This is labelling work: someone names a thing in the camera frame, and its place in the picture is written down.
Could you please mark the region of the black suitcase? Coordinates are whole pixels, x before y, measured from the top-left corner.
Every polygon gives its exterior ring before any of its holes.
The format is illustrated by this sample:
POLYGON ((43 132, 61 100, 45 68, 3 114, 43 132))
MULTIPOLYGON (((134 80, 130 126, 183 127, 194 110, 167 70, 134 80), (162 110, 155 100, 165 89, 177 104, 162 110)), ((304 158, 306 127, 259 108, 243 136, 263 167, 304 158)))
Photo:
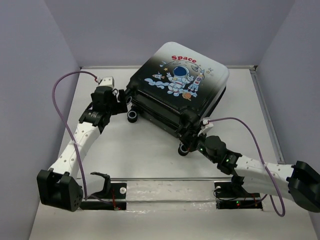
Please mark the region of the black suitcase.
POLYGON ((229 69, 177 42, 167 42, 131 77, 127 120, 141 116, 180 140, 178 153, 197 148, 202 120, 208 118, 226 91, 229 69))

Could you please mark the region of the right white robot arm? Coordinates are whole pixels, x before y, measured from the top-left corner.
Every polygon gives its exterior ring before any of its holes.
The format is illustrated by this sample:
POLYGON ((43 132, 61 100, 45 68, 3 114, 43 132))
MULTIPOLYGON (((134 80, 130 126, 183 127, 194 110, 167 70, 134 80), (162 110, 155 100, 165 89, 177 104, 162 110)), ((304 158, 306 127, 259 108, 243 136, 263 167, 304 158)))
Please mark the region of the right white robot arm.
POLYGON ((189 152, 199 151, 217 169, 231 175, 235 196, 261 193, 287 199, 309 212, 320 211, 320 174, 308 163, 277 164, 256 160, 227 148, 218 136, 200 135, 183 141, 189 152))

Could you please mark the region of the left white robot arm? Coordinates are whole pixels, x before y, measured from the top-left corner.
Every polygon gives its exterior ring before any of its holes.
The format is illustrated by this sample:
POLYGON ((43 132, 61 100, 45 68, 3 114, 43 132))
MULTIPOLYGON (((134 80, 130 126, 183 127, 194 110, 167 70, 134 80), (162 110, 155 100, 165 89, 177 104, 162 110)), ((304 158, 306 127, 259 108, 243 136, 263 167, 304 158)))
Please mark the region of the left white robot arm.
POLYGON ((70 142, 56 162, 36 177, 43 205, 74 212, 86 198, 104 198, 110 194, 110 176, 92 172, 93 181, 89 182, 82 162, 110 123, 111 116, 127 113, 127 99, 125 90, 111 86, 98 86, 91 94, 91 103, 80 116, 70 142))

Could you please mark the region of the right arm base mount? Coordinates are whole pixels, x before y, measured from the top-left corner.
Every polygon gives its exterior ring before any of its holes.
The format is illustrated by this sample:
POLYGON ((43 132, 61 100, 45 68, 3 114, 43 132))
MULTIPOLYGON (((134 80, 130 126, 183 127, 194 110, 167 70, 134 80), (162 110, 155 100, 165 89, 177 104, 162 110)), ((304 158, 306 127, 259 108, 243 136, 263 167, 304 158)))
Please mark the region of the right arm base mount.
POLYGON ((213 195, 218 210, 263 209, 263 197, 243 188, 244 178, 233 176, 229 181, 214 183, 213 195))

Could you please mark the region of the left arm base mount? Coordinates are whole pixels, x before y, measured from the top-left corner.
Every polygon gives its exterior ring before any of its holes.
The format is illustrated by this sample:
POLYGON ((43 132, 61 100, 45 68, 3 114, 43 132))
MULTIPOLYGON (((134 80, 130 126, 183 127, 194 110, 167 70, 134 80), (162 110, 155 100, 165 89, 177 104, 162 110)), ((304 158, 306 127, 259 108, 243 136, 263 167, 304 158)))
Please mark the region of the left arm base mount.
POLYGON ((80 210, 121 211, 127 209, 127 182, 113 181, 106 173, 91 172, 85 176, 87 199, 80 210))

